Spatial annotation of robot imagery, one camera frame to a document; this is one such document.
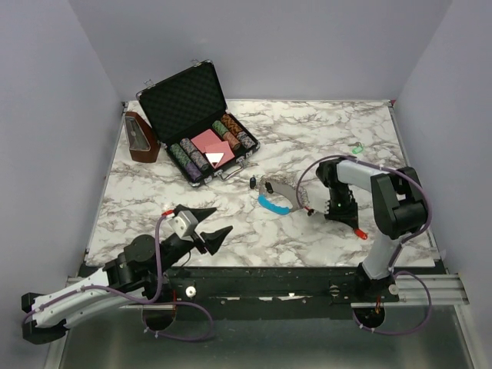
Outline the red key tag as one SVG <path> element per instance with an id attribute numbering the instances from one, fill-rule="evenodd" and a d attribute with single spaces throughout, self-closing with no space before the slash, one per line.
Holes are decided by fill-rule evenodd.
<path id="1" fill-rule="evenodd" d="M 354 233 L 362 240 L 367 239 L 367 234 L 362 231 L 360 228 L 354 229 Z"/>

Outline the blue silver carabiner keyring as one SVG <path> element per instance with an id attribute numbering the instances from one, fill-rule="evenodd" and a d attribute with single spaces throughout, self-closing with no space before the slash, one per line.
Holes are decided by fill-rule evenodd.
<path id="1" fill-rule="evenodd" d="M 270 182 L 274 190 L 269 194 L 265 183 Z M 292 212 L 309 209 L 307 192 L 300 186 L 292 176 L 263 175 L 257 183 L 258 204 L 278 215 L 288 215 Z"/>

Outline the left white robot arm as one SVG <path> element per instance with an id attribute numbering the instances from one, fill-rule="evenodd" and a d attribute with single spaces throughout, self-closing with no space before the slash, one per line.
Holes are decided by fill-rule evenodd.
<path id="1" fill-rule="evenodd" d="M 215 232 L 197 233 L 197 226 L 215 208 L 178 205 L 158 219 L 153 235 L 140 234 L 115 259 L 86 278 L 50 294 L 22 295 L 22 337 L 32 344 L 47 344 L 91 317 L 128 304 L 195 308 L 210 313 L 193 301 L 178 300 L 167 271 L 196 249 L 214 255 L 232 231 L 231 226 Z"/>

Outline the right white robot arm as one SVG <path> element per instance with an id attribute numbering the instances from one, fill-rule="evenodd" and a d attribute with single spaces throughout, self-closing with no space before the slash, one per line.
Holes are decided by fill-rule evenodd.
<path id="1" fill-rule="evenodd" d="M 358 205 L 352 186 L 371 194 L 377 233 L 368 256 L 354 272 L 354 293 L 371 301 L 389 286 L 393 266 L 403 244 L 428 227 L 431 210 L 421 191 L 416 171 L 377 169 L 346 158 L 321 162 L 316 176 L 329 190 L 322 212 L 329 221 L 358 232 Z"/>

